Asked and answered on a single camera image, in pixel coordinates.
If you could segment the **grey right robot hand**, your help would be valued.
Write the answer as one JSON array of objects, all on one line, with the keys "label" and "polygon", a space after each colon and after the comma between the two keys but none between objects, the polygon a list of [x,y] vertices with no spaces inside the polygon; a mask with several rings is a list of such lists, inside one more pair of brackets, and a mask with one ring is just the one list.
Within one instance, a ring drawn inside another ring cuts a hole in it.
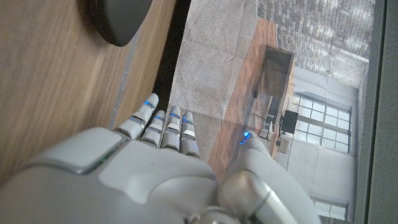
[{"label": "grey right robot hand", "polygon": [[313,201],[252,131],[218,180],[193,116],[151,94],[117,128],[34,156],[1,187],[2,223],[319,223]]}]

